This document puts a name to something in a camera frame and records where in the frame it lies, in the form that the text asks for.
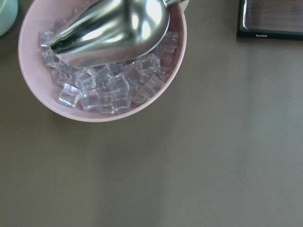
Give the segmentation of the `clear ice cubes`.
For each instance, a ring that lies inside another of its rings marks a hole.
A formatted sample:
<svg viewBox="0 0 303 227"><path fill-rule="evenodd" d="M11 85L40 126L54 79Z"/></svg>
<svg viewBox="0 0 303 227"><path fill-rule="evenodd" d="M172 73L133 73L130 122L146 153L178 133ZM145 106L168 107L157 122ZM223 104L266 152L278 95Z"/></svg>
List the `clear ice cubes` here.
<svg viewBox="0 0 303 227"><path fill-rule="evenodd" d="M155 49L136 60L78 70L59 60L49 47L51 37L66 22L57 19L53 28L39 33L43 65L51 68L52 83L61 87L59 104L103 115L122 114L147 102L169 79L177 31L168 30Z"/></svg>

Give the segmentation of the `steel scoop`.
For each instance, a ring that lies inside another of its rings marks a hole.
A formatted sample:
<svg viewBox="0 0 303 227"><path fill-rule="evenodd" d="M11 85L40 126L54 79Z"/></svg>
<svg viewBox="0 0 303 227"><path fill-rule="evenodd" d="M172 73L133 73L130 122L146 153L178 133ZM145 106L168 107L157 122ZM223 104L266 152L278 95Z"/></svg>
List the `steel scoop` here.
<svg viewBox="0 0 303 227"><path fill-rule="evenodd" d="M58 29L50 48L77 68L141 57L164 38L179 0L93 0Z"/></svg>

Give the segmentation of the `pink bowl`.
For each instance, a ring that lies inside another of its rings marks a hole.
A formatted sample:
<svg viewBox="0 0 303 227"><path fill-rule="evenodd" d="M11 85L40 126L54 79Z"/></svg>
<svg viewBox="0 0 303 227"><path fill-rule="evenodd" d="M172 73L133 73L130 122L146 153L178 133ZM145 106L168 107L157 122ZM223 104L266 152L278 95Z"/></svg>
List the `pink bowl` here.
<svg viewBox="0 0 303 227"><path fill-rule="evenodd" d="M31 92L35 97L53 112L80 122L108 122L123 119L148 107L155 102L169 87L176 76L186 49L187 25L183 6L180 3L170 8L170 31L178 32L178 47L173 53L172 70L164 87L147 102L132 105L131 111L119 115L101 115L98 112L85 112L79 108L68 108L57 102L61 91L52 83L50 69L43 65L42 48L38 46L39 32L54 25L57 18L70 17L73 8L85 6L84 0L35 0L30 6L19 35L18 57L20 68Z"/></svg>

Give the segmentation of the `black framed wooden board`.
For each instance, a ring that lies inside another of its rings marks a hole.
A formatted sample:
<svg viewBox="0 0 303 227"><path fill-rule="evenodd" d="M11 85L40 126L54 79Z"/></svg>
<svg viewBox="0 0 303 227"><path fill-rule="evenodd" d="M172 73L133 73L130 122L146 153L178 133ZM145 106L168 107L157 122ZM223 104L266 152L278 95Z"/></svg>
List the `black framed wooden board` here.
<svg viewBox="0 0 303 227"><path fill-rule="evenodd" d="M240 0L237 36L266 39L303 39L301 0Z"/></svg>

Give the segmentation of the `green bowl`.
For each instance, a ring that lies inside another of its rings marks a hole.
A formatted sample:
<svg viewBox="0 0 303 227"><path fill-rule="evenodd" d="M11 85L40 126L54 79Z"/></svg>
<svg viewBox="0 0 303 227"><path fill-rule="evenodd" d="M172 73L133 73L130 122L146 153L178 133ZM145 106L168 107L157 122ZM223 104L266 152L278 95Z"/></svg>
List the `green bowl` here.
<svg viewBox="0 0 303 227"><path fill-rule="evenodd" d="M3 36L14 24L18 14L17 0L0 0L0 35Z"/></svg>

